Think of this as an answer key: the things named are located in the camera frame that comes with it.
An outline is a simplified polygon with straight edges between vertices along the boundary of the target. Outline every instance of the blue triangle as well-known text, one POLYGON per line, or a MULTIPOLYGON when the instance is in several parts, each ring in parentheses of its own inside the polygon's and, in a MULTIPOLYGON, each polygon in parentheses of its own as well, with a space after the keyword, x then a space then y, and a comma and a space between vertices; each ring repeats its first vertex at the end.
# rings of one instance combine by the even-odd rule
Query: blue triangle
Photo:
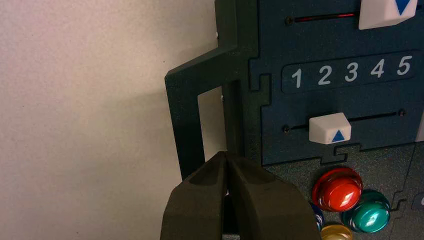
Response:
POLYGON ((338 130, 331 142, 335 143, 335 142, 339 142, 339 141, 343 141, 343 140, 345 140, 345 138, 343 137, 340 130, 338 130))
POLYGON ((411 0, 396 0, 397 9, 399 10, 399 14, 402 15, 407 8, 407 5, 411 0))

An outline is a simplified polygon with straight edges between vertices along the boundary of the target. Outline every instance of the green button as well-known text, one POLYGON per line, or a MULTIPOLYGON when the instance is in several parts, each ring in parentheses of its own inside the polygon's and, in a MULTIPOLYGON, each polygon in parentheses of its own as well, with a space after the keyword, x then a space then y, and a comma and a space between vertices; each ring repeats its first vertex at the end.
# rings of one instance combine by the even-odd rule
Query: green button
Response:
POLYGON ((354 224, 365 233, 374 233, 384 228, 390 219, 389 211, 381 204, 366 202, 353 218, 354 224))
POLYGON ((365 190, 358 204, 341 214, 341 220, 355 232, 378 232, 389 223, 389 201, 381 192, 365 190))

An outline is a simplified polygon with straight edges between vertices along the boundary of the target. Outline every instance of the screw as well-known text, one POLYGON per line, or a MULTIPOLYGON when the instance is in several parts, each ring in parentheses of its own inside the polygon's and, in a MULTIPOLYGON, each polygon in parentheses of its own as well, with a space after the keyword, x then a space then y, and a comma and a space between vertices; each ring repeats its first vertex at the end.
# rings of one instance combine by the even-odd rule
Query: screw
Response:
POLYGON ((295 19, 291 16, 288 16, 285 18, 285 24, 286 25, 292 25, 295 22, 295 19))
POLYGON ((288 125, 284 125, 282 127, 282 131, 286 134, 286 133, 288 133, 290 131, 290 127, 288 125))
POLYGON ((399 114, 399 116, 403 117, 407 114, 407 112, 405 111, 405 109, 402 108, 401 110, 399 110, 398 114, 399 114))

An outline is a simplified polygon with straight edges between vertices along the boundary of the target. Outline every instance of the yellow button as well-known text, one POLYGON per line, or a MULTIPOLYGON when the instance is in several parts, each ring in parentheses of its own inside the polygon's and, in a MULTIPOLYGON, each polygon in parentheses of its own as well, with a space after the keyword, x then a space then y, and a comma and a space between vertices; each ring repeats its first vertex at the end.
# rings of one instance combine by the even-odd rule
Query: yellow button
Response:
POLYGON ((353 240, 352 231, 339 224, 329 225, 321 230, 322 240, 353 240))

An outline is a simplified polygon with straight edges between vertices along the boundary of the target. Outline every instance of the red button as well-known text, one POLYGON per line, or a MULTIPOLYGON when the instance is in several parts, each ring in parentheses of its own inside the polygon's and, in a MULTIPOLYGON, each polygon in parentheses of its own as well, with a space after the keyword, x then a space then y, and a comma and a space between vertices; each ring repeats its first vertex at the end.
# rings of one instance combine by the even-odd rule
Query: red button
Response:
POLYGON ((363 189, 361 177, 348 167, 333 169, 313 186, 312 201, 329 212, 344 212, 359 201, 363 189))

